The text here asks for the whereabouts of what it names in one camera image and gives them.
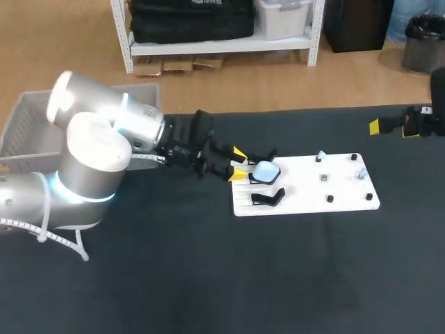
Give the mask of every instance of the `yellow tag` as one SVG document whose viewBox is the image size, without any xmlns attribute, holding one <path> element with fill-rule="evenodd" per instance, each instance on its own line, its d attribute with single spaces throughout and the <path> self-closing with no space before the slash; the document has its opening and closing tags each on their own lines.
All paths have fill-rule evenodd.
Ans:
<svg viewBox="0 0 445 334">
<path fill-rule="evenodd" d="M 373 135 L 379 133 L 380 133 L 380 126 L 378 124 L 378 119 L 376 119 L 375 121 L 369 123 L 369 134 Z"/>
<path fill-rule="evenodd" d="M 247 155 L 245 155 L 244 153 L 242 153 L 240 150 L 238 150 L 235 146 L 234 146 L 234 153 L 239 155 L 240 157 L 245 157 L 246 159 L 248 158 Z"/>
<path fill-rule="evenodd" d="M 244 180 L 248 175 L 249 173 L 245 172 L 244 170 L 234 168 L 234 173 L 229 178 L 229 182 Z"/>
</svg>

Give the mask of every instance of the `black bin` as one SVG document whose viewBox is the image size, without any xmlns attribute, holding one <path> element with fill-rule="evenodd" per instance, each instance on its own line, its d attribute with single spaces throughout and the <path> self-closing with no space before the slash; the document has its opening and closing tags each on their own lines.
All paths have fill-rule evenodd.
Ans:
<svg viewBox="0 0 445 334">
<path fill-rule="evenodd" d="M 445 66 L 445 18 L 428 15 L 413 17 L 405 33 L 407 43 L 402 67 L 430 74 Z"/>
<path fill-rule="evenodd" d="M 381 50 L 394 0 L 327 0 L 323 31 L 333 52 Z"/>
</svg>

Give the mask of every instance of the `white board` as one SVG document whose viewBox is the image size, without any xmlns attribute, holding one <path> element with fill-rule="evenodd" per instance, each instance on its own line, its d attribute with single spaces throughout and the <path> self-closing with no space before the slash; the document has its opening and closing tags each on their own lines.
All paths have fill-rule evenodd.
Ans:
<svg viewBox="0 0 445 334">
<path fill-rule="evenodd" d="M 351 154 L 328 154 L 321 162 L 316 155 L 306 157 L 278 157 L 273 160 L 281 168 L 281 175 L 272 186 L 250 184 L 249 179 L 232 182 L 234 213 L 236 216 L 267 216 L 278 214 L 307 214 L 317 212 L 341 212 L 376 210 L 380 206 L 371 176 L 358 178 L 361 169 L 366 168 L 363 158 L 357 154 L 353 161 Z M 255 165 L 247 163 L 232 165 L 246 172 Z M 327 181 L 321 180 L 327 175 Z M 253 205 L 252 193 L 274 196 L 284 188 L 285 197 L 276 207 Z M 372 200 L 366 195 L 371 193 Z M 327 197 L 334 196 L 333 202 Z"/>
</svg>

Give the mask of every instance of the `gray plastic basket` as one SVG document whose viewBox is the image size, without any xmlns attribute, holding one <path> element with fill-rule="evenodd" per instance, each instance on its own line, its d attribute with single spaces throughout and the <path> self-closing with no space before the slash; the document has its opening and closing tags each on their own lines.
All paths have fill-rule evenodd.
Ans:
<svg viewBox="0 0 445 334">
<path fill-rule="evenodd" d="M 135 99 L 161 107 L 156 83 L 113 87 Z M 49 173 L 60 163 L 62 131 L 47 121 L 46 110 L 51 91 L 25 92 L 12 110 L 1 136 L 0 164 L 14 172 Z M 156 162 L 134 159 L 129 170 L 156 167 Z"/>
</svg>

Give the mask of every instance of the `black clip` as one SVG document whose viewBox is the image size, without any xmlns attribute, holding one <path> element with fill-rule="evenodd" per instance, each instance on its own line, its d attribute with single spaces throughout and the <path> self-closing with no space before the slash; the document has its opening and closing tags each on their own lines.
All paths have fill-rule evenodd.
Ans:
<svg viewBox="0 0 445 334">
<path fill-rule="evenodd" d="M 253 193 L 251 195 L 251 199 L 253 205 L 268 205 L 270 207 L 276 207 L 285 195 L 286 191 L 284 188 L 281 188 L 273 197 L 261 195 L 260 193 Z"/>
<path fill-rule="evenodd" d="M 256 165 L 261 161 L 269 161 L 272 162 L 273 159 L 277 156 L 277 149 L 274 148 L 270 151 L 267 157 L 260 157 L 259 155 L 255 154 L 248 154 L 248 164 L 249 165 Z"/>
</svg>

